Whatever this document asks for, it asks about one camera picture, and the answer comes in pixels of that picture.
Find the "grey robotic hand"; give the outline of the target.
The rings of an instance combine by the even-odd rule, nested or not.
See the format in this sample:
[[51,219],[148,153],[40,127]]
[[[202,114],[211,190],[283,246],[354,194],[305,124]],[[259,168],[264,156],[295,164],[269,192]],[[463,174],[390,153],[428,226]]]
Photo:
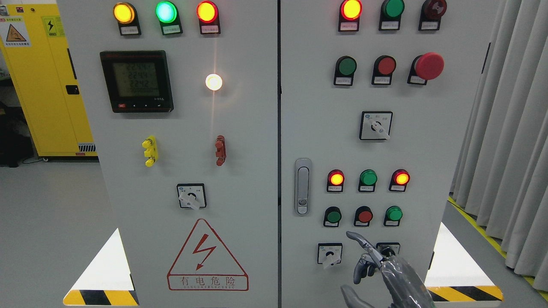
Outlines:
[[372,275],[379,269],[384,283],[392,297],[392,308],[434,308],[435,303],[422,279],[407,261],[397,255],[386,257],[381,254],[364,236],[347,231],[346,236],[355,240],[364,253],[354,268],[354,284]]

